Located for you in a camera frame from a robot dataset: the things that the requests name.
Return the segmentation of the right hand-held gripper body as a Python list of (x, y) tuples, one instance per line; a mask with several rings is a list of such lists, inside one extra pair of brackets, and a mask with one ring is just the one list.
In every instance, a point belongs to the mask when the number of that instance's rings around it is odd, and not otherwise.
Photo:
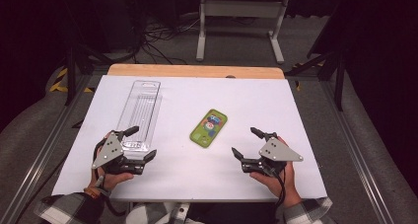
[(277, 177), (288, 162), (302, 162), (304, 158), (278, 139), (275, 132), (261, 133), (266, 143), (258, 151), (258, 159), (247, 159), (241, 156), (241, 167), (244, 173), (257, 172), (269, 177)]

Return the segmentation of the person's torso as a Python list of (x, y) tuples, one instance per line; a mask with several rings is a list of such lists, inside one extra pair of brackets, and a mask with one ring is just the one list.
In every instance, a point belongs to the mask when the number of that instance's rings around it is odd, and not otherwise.
[(272, 202), (158, 202), (136, 205), (125, 224), (285, 224)]

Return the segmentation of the white board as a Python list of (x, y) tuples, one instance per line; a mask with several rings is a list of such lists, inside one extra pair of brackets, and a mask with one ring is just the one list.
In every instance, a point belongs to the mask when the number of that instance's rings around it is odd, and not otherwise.
[[(142, 175), (111, 193), (122, 201), (272, 201), (274, 195), (244, 173), (232, 151), (255, 158), (263, 140), (256, 127), (275, 132), (302, 156), (296, 187), (304, 198), (326, 195), (290, 85), (279, 79), (160, 78), (162, 101), (153, 134), (157, 155)], [(189, 134), (215, 109), (228, 118), (207, 148)]]

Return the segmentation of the person's left hand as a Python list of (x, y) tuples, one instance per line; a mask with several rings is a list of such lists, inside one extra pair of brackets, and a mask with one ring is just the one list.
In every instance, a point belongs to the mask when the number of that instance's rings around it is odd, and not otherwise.
[(84, 192), (90, 192), (94, 196), (109, 194), (117, 185), (130, 181), (134, 176), (130, 173), (118, 175), (107, 174), (102, 168), (92, 169), (90, 183), (84, 188)]

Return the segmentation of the yellow black floor tape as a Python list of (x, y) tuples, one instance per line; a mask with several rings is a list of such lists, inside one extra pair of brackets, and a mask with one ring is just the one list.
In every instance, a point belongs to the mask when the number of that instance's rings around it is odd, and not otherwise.
[(68, 92), (68, 87), (63, 84), (64, 78), (67, 76), (68, 69), (66, 67), (62, 67), (56, 76), (52, 86), (49, 88), (50, 92)]

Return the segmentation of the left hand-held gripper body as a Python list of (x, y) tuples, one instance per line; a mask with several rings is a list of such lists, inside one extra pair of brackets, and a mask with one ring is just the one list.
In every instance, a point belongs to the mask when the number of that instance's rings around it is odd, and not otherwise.
[(122, 173), (141, 175), (145, 166), (136, 167), (132, 159), (127, 159), (124, 156), (122, 140), (118, 140), (116, 131), (112, 130), (108, 137), (97, 145), (98, 148), (101, 148), (101, 151), (94, 153), (92, 168), (102, 168), (107, 174), (112, 175)]

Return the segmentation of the aluminium floor rail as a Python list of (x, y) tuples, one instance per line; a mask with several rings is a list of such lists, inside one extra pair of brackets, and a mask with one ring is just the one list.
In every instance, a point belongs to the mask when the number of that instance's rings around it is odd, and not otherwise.
[(63, 93), (47, 94), (0, 134), (0, 224), (18, 220), (90, 80), (90, 75), (78, 79), (68, 106)]
[(359, 148), (350, 125), (344, 116), (344, 113), (337, 107), (336, 103), (334, 102), (332, 87), (327, 82), (321, 82), (320, 86), (324, 91), (326, 99), (330, 104), (332, 113), (340, 129), (342, 130), (351, 160), (356, 168), (361, 183), (378, 217), (380, 224), (394, 224), (387, 205), (383, 200), (381, 191), (378, 188), (376, 180), (371, 173), (371, 170)]

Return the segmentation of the clear plastic package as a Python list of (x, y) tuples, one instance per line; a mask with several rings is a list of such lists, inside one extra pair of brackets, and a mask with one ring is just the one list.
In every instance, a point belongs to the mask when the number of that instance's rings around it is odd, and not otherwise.
[(162, 100), (161, 83), (137, 80), (132, 84), (117, 130), (137, 126), (132, 135), (125, 135), (121, 141), (127, 151), (148, 152), (151, 148), (154, 129)]

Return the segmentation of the wooden table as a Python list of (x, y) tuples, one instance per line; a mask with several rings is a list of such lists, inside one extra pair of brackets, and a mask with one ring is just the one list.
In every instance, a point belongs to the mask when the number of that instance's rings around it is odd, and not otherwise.
[(209, 65), (163, 65), (163, 64), (113, 64), (107, 71), (111, 76), (147, 77), (203, 77), (237, 79), (284, 79), (280, 68), (209, 66)]

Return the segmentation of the person's right hand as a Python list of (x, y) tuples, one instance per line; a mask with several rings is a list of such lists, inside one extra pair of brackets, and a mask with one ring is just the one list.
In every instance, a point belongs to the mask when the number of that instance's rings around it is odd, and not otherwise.
[(290, 208), (302, 202), (302, 199), (296, 189), (295, 172), (292, 162), (288, 162), (285, 170), (280, 173), (280, 178), (284, 182), (283, 185), (281, 185), (276, 178), (267, 177), (256, 172), (250, 173), (249, 176), (267, 186), (268, 189), (277, 197), (280, 197), (282, 189), (284, 189), (285, 197), (282, 202), (282, 206), (284, 208)]

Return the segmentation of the black metal stand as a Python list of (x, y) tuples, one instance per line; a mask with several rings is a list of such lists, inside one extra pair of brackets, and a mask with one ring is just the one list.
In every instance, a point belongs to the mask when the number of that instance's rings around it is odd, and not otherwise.
[(311, 57), (312, 54), (316, 54), (316, 57), (305, 63), (297, 63), (290, 71), (284, 73), (285, 76), (297, 76), (322, 63), (316, 71), (316, 77), (319, 81), (329, 81), (331, 76), (336, 74), (333, 101), (341, 112), (345, 70), (345, 20), (344, 8), (336, 7), (307, 54), (307, 57)]
[(92, 74), (94, 70), (93, 56), (99, 63), (111, 65), (113, 61), (104, 54), (80, 43), (75, 38), (70, 38), (67, 42), (66, 66), (67, 66), (67, 99), (66, 106), (69, 106), (75, 99), (76, 89), (76, 69), (83, 75)]

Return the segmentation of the green phone case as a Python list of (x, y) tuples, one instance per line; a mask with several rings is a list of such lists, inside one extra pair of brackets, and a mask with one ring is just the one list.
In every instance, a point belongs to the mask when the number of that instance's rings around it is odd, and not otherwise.
[(224, 113), (211, 109), (191, 131), (189, 139), (202, 148), (208, 148), (227, 121)]

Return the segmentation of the white metal stand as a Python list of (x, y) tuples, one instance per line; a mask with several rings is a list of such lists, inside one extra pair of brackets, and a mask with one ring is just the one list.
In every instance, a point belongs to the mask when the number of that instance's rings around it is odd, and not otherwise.
[(289, 0), (279, 2), (236, 1), (236, 0), (200, 0), (199, 37), (196, 49), (196, 60), (202, 61), (205, 55), (206, 18), (239, 17), (274, 19), (275, 27), (268, 32), (276, 62), (284, 63), (284, 56), (279, 45), (279, 32), (285, 17)]

